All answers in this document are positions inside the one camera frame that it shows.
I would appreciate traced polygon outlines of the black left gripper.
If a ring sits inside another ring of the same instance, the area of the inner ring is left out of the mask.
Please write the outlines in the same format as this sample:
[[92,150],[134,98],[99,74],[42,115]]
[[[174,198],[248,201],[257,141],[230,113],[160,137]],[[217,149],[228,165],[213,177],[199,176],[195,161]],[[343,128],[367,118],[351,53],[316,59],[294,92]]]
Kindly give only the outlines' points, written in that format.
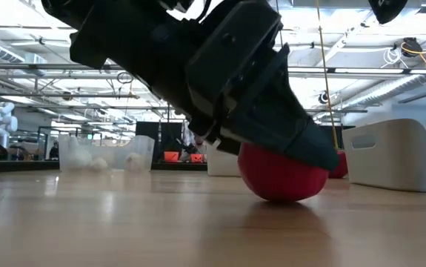
[[307,165],[334,170],[332,142],[290,87],[281,16],[266,0],[225,0],[204,20],[213,30],[185,68],[197,113],[188,128],[218,151],[238,155],[243,138]]

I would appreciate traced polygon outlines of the red plastic tomato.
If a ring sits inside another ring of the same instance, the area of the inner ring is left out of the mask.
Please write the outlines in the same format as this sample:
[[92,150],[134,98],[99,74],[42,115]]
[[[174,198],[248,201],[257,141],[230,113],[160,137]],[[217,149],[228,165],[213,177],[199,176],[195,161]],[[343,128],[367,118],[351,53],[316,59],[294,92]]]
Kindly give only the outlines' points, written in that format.
[[329,179],[342,179],[348,174],[347,159],[344,150],[338,150],[339,164],[330,172]]
[[317,195],[329,171],[288,159],[257,145],[243,143],[238,155],[245,185],[258,197],[271,202],[296,202]]

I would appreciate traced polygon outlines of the white garlic bulb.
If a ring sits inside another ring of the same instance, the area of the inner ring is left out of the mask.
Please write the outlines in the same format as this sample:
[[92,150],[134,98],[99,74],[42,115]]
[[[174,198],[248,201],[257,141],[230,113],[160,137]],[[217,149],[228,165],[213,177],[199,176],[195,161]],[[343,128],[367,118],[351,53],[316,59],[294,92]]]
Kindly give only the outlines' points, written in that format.
[[142,172],[144,170],[144,157],[138,153],[128,154],[125,159],[124,169],[130,172]]
[[109,165],[103,158],[96,157],[90,162],[89,168],[91,171],[106,171]]

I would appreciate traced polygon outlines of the black ceiling device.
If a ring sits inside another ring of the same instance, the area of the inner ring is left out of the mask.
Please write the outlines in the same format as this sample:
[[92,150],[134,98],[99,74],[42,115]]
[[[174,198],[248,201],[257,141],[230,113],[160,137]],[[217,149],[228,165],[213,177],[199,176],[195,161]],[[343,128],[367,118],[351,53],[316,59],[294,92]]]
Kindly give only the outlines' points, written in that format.
[[418,56],[423,51],[421,45],[417,42],[414,37],[403,38],[401,43],[401,52],[402,55],[408,58],[413,58]]

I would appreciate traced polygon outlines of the white plastic bin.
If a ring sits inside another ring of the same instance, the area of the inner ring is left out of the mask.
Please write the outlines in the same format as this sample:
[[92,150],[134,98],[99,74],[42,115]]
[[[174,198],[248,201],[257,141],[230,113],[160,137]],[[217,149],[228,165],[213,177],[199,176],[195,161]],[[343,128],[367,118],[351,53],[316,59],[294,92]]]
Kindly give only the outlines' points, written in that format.
[[207,144],[207,174],[211,177],[240,177],[238,157],[234,154],[218,151]]

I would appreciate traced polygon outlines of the black partition panel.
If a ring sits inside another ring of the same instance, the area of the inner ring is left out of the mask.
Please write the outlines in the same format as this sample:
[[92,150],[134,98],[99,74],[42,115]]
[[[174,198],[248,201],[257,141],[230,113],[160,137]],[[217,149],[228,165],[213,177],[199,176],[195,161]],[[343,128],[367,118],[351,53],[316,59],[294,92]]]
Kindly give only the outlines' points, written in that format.
[[153,163],[164,162],[164,152],[182,151],[182,124],[179,122],[137,122],[136,134],[154,139]]

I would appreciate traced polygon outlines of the grey plastic bin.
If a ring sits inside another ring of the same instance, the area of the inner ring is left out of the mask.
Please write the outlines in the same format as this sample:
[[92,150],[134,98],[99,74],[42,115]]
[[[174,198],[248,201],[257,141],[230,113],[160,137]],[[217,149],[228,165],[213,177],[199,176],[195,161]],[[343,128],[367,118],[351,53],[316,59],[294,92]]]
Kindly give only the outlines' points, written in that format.
[[392,119],[344,130],[349,182],[426,193],[426,129]]

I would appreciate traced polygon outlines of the clear plastic bin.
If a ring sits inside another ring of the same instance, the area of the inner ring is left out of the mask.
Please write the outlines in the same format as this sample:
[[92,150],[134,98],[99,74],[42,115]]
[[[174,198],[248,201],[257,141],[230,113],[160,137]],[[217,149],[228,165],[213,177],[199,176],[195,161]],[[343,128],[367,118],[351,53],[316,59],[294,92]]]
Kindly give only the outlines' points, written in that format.
[[151,169],[153,147],[155,141],[148,136],[135,136],[127,144],[107,145],[96,144],[95,140],[78,138],[76,136],[59,137],[59,165],[61,171],[90,170],[90,162],[96,158],[103,158],[109,165],[108,170],[124,170],[125,159],[128,154],[138,153],[144,157],[144,170]]

